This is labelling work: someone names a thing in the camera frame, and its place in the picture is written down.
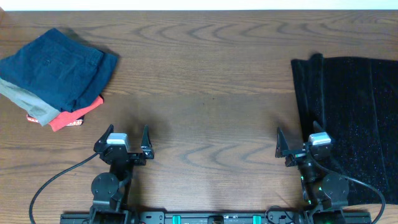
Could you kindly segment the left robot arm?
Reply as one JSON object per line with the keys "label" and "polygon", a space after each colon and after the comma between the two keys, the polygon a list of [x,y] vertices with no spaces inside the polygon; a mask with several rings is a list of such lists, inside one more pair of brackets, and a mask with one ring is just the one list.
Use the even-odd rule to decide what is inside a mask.
{"label": "left robot arm", "polygon": [[91,183],[93,204],[90,223],[139,223],[135,208],[127,206],[135,166],[146,165],[154,158],[149,128],[144,126],[141,152],[131,152],[127,134],[115,133],[111,124],[94,145],[99,158],[110,166],[108,172],[97,175]]}

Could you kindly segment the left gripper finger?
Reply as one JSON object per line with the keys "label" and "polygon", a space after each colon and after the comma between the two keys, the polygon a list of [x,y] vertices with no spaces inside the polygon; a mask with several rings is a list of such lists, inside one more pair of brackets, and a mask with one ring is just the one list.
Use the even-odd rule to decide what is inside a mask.
{"label": "left gripper finger", "polygon": [[152,144],[150,142],[150,137],[149,137],[148,125],[144,126],[142,141],[141,141],[141,148],[142,149],[152,149]]}
{"label": "left gripper finger", "polygon": [[98,144],[100,146],[105,146],[108,144],[107,140],[110,136],[110,134],[112,134],[114,132],[114,126],[112,124],[109,125],[109,127],[107,128],[107,130],[104,132],[104,134],[98,139]]}

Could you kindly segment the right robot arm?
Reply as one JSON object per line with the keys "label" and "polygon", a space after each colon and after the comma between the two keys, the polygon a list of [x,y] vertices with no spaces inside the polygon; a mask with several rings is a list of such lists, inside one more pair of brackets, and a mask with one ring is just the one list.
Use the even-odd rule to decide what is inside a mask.
{"label": "right robot arm", "polygon": [[290,149],[282,129],[277,129],[275,157],[284,158],[286,167],[298,168],[303,199],[308,203],[303,211],[285,216],[292,223],[346,223],[342,208],[348,204],[349,182],[319,164],[331,155],[333,143],[316,121],[313,127],[316,132],[300,149]]}

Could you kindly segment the black sparkly velvet skirt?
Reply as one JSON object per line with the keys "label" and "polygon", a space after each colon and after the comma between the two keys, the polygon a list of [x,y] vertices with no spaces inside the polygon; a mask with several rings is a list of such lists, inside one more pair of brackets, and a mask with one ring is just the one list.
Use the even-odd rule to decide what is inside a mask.
{"label": "black sparkly velvet skirt", "polygon": [[363,57],[291,61],[304,139],[317,122],[332,138],[322,165],[397,203],[397,61]]}

